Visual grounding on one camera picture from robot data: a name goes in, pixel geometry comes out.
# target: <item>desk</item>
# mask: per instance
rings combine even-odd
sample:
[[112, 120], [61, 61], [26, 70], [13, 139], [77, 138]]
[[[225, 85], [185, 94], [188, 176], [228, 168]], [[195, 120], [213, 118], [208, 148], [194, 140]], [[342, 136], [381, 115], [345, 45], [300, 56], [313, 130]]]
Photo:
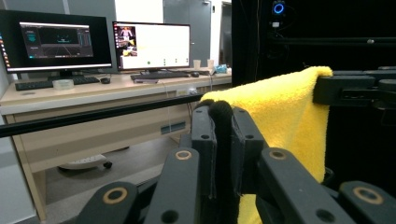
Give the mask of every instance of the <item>desk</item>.
[[[176, 90], [195, 88], [198, 92], [207, 92], [231, 86], [231, 75], [168, 78], [161, 79], [158, 84], [134, 84], [129, 75], [113, 75], [108, 85], [77, 85], [67, 91], [15, 91], [15, 85], [11, 84], [0, 100], [0, 112], [7, 123], [15, 123], [166, 99], [175, 97]], [[161, 127], [180, 122], [186, 124], [183, 130], [162, 134]], [[190, 126], [188, 107], [175, 105], [15, 135], [12, 139], [38, 217], [45, 220], [46, 169], [160, 136], [181, 134]]]

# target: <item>microfiber cloth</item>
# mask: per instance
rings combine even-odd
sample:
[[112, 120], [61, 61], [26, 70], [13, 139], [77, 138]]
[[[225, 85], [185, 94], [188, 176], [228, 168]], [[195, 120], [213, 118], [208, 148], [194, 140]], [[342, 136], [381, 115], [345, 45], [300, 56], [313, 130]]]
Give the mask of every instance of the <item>microfiber cloth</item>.
[[[332, 76], [327, 66], [312, 66], [300, 72], [271, 77], [247, 85], [206, 93], [201, 101], [226, 101], [245, 109], [270, 147], [289, 150], [318, 181], [325, 174], [328, 105], [313, 103], [319, 76]], [[255, 195], [244, 195], [238, 223], [262, 223]]]

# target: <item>floor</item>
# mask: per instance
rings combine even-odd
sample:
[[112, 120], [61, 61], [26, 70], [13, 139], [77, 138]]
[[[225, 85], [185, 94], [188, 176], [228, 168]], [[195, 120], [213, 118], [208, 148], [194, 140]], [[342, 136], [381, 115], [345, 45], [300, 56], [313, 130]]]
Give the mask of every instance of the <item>floor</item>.
[[159, 138], [104, 154], [113, 163], [110, 169], [103, 166], [79, 171], [49, 169], [46, 172], [47, 220], [42, 223], [73, 224], [99, 188], [114, 181], [139, 184], [159, 175], [167, 153], [176, 147], [174, 139]]

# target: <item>computer mouse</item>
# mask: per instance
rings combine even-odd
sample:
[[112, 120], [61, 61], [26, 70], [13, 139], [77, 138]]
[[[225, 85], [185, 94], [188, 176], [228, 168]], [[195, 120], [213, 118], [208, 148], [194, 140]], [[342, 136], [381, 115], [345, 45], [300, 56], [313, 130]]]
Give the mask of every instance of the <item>computer mouse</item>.
[[102, 84], [109, 84], [109, 83], [110, 83], [110, 78], [109, 78], [109, 77], [102, 77], [102, 78], [100, 79], [100, 82], [101, 82]]
[[199, 72], [193, 72], [193, 73], [191, 73], [191, 76], [192, 77], [199, 77]]

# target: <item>computer monitor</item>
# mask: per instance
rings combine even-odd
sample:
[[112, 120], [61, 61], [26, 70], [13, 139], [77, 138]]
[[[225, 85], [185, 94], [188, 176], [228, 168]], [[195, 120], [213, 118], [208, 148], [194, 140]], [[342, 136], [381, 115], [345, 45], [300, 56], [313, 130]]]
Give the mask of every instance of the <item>computer monitor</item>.
[[111, 67], [104, 17], [0, 10], [0, 44], [9, 74]]
[[119, 71], [189, 67], [190, 26], [113, 21]]

